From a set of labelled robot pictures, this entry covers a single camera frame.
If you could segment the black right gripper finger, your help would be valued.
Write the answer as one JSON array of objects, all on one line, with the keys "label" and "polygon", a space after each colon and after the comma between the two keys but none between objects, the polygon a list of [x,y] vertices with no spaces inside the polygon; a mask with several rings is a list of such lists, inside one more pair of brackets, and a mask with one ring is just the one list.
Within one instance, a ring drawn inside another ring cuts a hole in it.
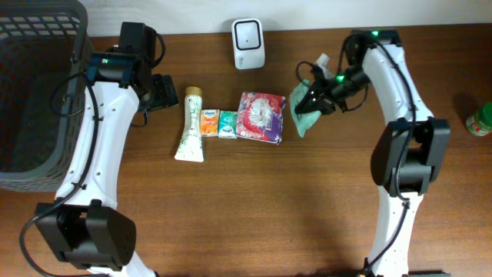
[{"label": "black right gripper finger", "polygon": [[294,89],[294,113],[307,114],[320,110],[316,95],[311,87],[300,83]]},{"label": "black right gripper finger", "polygon": [[322,115],[330,115],[336,111],[336,105],[327,99],[318,99],[314,103],[316,111],[319,111]]}]

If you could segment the mint green wipes packet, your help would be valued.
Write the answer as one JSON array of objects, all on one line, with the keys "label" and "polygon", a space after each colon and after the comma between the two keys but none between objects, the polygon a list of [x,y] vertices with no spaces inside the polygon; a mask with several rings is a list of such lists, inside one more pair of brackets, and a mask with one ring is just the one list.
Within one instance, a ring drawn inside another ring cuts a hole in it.
[{"label": "mint green wipes packet", "polygon": [[297,114],[295,107],[300,103],[303,97],[308,93],[308,87],[300,83],[296,86],[293,92],[289,96],[289,107],[291,111],[291,117],[301,138],[304,137],[305,132],[310,129],[314,123],[321,117],[321,112],[309,112],[305,114]]}]

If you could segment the orange tissue packet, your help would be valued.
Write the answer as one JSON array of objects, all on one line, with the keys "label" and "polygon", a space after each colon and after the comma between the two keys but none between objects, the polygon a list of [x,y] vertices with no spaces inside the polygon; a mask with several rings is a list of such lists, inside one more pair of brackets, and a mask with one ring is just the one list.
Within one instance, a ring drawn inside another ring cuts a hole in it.
[{"label": "orange tissue packet", "polygon": [[200,133],[203,137],[218,136],[218,126],[220,120],[219,109],[201,110]]}]

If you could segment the red purple floral pack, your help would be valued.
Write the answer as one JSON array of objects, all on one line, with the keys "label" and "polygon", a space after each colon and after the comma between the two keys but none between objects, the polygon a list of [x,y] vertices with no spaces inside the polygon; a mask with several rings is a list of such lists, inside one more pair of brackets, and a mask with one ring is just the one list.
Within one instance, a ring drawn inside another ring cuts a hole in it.
[{"label": "red purple floral pack", "polygon": [[281,95],[243,92],[235,127],[237,137],[279,144],[285,102],[285,97]]}]

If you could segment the white tube with brown cap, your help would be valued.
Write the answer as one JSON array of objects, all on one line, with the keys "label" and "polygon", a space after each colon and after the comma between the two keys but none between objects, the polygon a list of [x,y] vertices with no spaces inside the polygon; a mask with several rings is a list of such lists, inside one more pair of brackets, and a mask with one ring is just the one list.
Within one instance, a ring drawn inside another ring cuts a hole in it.
[{"label": "white tube with brown cap", "polygon": [[200,131],[201,108],[202,90],[195,86],[187,87],[184,98],[184,130],[175,154],[176,160],[204,161]]}]

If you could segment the teal tissue packet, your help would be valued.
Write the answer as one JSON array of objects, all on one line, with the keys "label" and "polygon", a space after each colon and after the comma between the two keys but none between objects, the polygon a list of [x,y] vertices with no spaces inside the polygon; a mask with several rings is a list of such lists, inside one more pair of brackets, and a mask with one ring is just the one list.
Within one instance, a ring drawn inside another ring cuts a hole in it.
[{"label": "teal tissue packet", "polygon": [[220,111],[218,137],[221,139],[236,139],[237,112]]}]

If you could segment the green lid glass jar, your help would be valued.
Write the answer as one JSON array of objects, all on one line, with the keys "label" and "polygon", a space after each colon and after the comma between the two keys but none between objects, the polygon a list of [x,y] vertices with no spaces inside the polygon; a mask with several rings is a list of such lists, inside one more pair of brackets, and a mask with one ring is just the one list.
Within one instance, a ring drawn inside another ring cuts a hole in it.
[{"label": "green lid glass jar", "polygon": [[485,136],[491,133],[491,109],[492,102],[488,102],[467,118],[465,123],[470,134]]}]

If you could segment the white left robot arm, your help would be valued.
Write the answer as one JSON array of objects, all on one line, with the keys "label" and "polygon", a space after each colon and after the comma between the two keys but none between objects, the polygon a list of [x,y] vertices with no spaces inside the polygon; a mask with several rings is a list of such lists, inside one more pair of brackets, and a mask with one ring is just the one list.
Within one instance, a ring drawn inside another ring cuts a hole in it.
[{"label": "white left robot arm", "polygon": [[56,259],[86,276],[156,276],[135,251],[136,225],[117,210],[117,178],[134,115],[178,104],[170,75],[153,73],[163,38],[144,23],[123,22],[119,43],[94,52],[75,77],[85,111],[67,174],[35,225]]}]

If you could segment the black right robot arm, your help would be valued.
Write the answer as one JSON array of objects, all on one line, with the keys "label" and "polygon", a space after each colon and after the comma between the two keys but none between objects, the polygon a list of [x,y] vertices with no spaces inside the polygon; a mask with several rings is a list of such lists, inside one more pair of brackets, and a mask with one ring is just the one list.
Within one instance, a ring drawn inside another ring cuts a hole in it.
[{"label": "black right robot arm", "polygon": [[440,172],[450,126],[424,104],[407,69],[401,38],[394,29],[355,29],[343,41],[346,69],[334,75],[311,64],[313,82],[291,101],[302,121],[313,112],[351,112],[347,99],[374,88],[385,128],[371,156],[377,186],[377,227],[369,255],[356,276],[409,276],[408,252],[414,220],[429,186]]}]

